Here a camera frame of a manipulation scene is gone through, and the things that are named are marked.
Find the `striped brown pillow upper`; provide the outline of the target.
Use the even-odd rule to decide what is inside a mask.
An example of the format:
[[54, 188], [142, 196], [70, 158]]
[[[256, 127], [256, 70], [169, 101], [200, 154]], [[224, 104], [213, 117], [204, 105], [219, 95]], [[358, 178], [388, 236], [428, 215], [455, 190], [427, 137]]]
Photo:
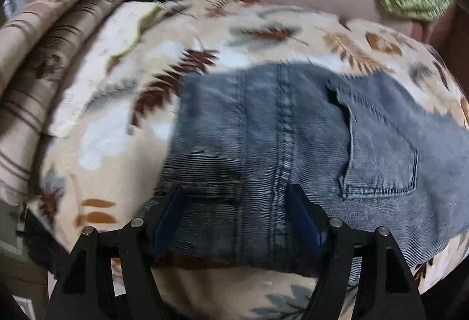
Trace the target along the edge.
[[79, 0], [31, 0], [1, 27], [1, 90], [5, 90], [26, 55]]

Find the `brown wooden headboard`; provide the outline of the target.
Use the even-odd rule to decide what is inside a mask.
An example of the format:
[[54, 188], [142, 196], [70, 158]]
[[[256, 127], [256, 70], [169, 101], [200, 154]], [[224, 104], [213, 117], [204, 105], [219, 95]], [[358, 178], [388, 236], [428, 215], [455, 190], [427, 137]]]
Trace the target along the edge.
[[468, 12], [453, 3], [439, 20], [429, 24], [426, 41], [438, 51], [451, 74], [468, 95]]

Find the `leaf-patterned fleece blanket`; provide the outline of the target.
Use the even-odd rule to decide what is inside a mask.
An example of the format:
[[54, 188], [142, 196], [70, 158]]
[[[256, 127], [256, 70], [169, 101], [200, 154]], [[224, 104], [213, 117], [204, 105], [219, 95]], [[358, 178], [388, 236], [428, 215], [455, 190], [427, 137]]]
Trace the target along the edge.
[[425, 108], [468, 122], [468, 102], [433, 46], [383, 24], [292, 5], [177, 0], [163, 5], [112, 68], [64, 139], [38, 153], [40, 198], [31, 210], [71, 250], [84, 226], [127, 223], [153, 194], [190, 72], [305, 62], [338, 73], [389, 71]]

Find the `grey-blue denim pants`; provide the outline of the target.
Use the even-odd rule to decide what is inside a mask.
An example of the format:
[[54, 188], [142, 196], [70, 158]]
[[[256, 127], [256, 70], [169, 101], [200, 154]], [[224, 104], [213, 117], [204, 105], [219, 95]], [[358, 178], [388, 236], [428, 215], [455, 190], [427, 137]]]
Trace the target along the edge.
[[407, 263], [468, 227], [468, 131], [390, 76], [270, 64], [187, 75], [156, 200], [188, 205], [171, 253], [316, 275], [286, 216], [286, 187], [354, 229], [387, 227]]

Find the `cream patterned pillow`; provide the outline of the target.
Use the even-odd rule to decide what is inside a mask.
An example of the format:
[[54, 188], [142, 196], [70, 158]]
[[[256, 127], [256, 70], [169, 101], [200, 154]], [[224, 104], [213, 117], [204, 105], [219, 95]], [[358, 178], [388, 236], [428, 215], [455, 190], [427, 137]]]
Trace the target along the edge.
[[142, 31], [156, 22], [162, 10], [160, 2], [125, 2], [104, 20], [73, 59], [52, 104], [45, 134], [68, 136], [112, 68], [136, 46]]

